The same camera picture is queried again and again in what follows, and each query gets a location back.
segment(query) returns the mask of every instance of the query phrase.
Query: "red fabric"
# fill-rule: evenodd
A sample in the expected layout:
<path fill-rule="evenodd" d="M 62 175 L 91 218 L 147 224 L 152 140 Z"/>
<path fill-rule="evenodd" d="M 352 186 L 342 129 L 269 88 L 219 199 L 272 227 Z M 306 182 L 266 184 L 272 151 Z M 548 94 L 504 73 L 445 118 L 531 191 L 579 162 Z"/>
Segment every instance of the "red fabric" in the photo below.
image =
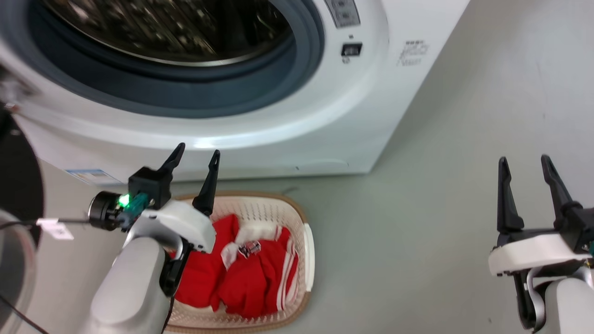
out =
<path fill-rule="evenodd" d="M 289 230 L 279 228 L 277 240 L 242 246 L 219 286 L 218 295 L 227 313 L 254 318 L 284 310 L 294 299 L 295 287 L 289 291 L 298 264 Z"/>
<path fill-rule="evenodd" d="M 221 259 L 223 247 L 234 242 L 239 231 L 237 216 L 230 215 L 213 224 L 217 232 L 211 254 L 192 252 L 184 268 L 175 299 L 193 307 L 212 306 L 214 311 L 219 309 L 217 287 L 225 275 L 225 266 Z"/>

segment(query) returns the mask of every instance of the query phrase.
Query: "green led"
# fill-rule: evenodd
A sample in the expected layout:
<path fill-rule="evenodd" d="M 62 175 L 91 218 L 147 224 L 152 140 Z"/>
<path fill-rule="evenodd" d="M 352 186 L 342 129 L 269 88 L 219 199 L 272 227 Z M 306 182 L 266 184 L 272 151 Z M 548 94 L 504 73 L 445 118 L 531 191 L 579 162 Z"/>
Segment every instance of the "green led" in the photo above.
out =
<path fill-rule="evenodd" d="M 130 204 L 130 194 L 126 194 L 120 197 L 118 203 L 120 206 L 128 206 L 128 204 Z"/>

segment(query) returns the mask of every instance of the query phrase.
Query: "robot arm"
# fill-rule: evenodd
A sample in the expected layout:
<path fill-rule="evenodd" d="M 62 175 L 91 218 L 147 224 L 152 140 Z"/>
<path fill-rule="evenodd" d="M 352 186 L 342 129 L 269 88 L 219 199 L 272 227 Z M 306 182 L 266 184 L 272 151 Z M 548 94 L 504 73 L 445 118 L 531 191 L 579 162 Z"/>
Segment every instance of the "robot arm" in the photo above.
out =
<path fill-rule="evenodd" d="M 507 160 L 499 161 L 497 246 L 489 256 L 492 275 L 512 276 L 525 329 L 539 334 L 587 333 L 594 314 L 590 246 L 594 209 L 571 199 L 548 156 L 541 158 L 555 207 L 552 229 L 524 229 L 511 192 Z M 534 278 L 555 278 L 535 285 Z"/>
<path fill-rule="evenodd" d="M 163 166 L 141 168 L 130 177 L 129 193 L 99 193 L 89 208 L 98 228 L 121 228 L 128 236 L 121 254 L 99 287 L 80 333 L 162 333 L 173 296 L 192 251 L 212 252 L 213 211 L 220 152 L 192 205 L 171 200 L 172 171 L 184 152 L 180 144 Z M 165 248 L 176 250 L 171 259 Z"/>

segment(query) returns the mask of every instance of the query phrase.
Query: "beige basket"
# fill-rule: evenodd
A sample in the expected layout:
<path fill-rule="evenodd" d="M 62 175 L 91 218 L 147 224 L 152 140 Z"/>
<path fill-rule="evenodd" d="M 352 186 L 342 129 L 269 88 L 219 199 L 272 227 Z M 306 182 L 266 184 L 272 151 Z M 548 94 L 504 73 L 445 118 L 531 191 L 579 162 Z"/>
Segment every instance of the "beige basket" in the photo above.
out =
<path fill-rule="evenodd" d="M 191 202 L 191 197 L 178 200 Z M 176 333 L 248 333 L 286 326 L 303 312 L 314 284 L 315 251 L 311 228 L 303 211 L 291 199 L 264 193 L 217 193 L 212 221 L 236 214 L 242 232 L 237 242 L 258 240 L 274 231 L 277 225 L 290 230 L 299 254 L 298 293 L 295 303 L 268 316 L 243 319 L 226 314 L 224 308 L 214 313 L 212 308 L 194 308 L 175 301 L 166 330 Z"/>

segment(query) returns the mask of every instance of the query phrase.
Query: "logo on clothing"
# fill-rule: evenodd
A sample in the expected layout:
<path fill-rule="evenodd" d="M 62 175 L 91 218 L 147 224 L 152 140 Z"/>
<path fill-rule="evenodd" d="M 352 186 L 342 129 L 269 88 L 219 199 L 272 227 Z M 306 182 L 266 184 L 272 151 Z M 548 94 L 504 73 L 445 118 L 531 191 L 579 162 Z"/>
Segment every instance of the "logo on clothing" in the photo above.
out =
<path fill-rule="evenodd" d="M 247 259 L 250 255 L 257 254 L 261 250 L 262 246 L 260 245 L 260 242 L 249 241 L 240 246 L 238 252 L 240 252 Z"/>

